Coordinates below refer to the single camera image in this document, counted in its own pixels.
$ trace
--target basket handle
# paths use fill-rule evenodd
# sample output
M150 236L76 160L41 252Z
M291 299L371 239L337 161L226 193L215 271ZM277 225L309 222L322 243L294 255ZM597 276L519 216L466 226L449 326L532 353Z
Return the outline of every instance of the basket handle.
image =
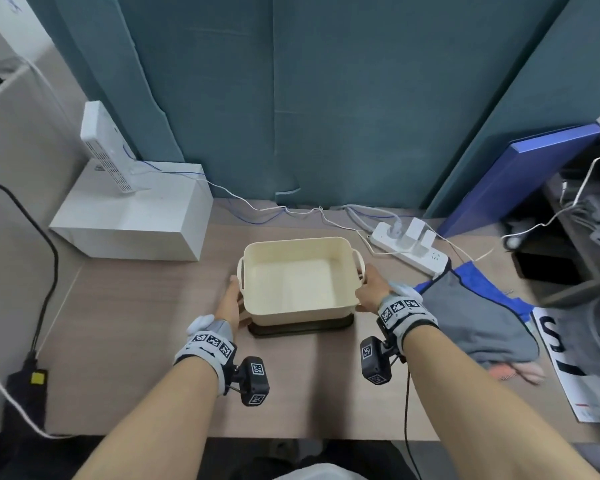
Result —
M360 278L360 282L364 283L367 278L367 269L365 268L365 260L362 259L362 254L357 249L352 249L353 254L358 258L358 262L360 263L360 270L362 270L362 278Z
M236 275L238 275L238 285L240 286L240 291L244 291L244 287L242 286L242 272L244 271L244 257L240 258L238 261L238 271L236 271Z

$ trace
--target white box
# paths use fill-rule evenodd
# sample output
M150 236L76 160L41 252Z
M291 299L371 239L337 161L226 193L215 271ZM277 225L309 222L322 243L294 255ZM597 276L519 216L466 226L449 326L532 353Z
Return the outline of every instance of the white box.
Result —
M134 179L149 187L120 193L90 160L49 227L94 258L198 261L213 204L199 164L135 162Z

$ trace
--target forearm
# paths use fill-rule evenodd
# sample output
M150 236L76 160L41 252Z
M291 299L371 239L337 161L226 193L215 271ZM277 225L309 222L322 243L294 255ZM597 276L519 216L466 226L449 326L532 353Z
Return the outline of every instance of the forearm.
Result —
M217 395L217 375L187 357L100 443L77 480L196 478Z
M464 479L600 479L527 403L432 326L403 347L418 396Z

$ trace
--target electrical outlet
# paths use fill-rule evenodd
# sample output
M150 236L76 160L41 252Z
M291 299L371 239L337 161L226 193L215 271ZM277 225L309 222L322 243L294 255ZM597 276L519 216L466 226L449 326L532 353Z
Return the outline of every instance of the electrical outlet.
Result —
M400 253L394 256L434 278L444 272L449 261L449 257L446 254L433 248L427 248L423 255L416 255L413 250L417 246L422 247L422 241L416 241L410 247L404 248L400 245L400 239L389 237L390 228L389 224L380 222L373 234L369 236L371 243L389 253Z

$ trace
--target wooden desk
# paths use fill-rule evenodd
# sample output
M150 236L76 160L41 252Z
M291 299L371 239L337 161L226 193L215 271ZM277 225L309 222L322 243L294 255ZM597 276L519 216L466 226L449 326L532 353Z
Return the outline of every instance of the wooden desk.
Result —
M169 370L185 329L198 315L213 313L229 275L251 242L341 235L389 279L411 285L426 276L393 257L371 257L357 234L323 229L216 225L208 227L199 263L90 260L58 316L40 364L50 370L47 429L53 433L104 435ZM458 236L476 257L497 237ZM458 255L436 244L455 266ZM511 258L494 251L479 267L501 290L531 300ZM264 359L271 393L246 408L237 393L218 399L211 436L268 438L404 437L407 366L397 364L389 384L373 386L360 373L359 343L379 335L375 316L358 314L344 331L254 339L237 338L238 356ZM576 422L543 349L548 380L533 387L508 382L570 442L600 442L600 426ZM410 440L437 440L414 388L409 398Z

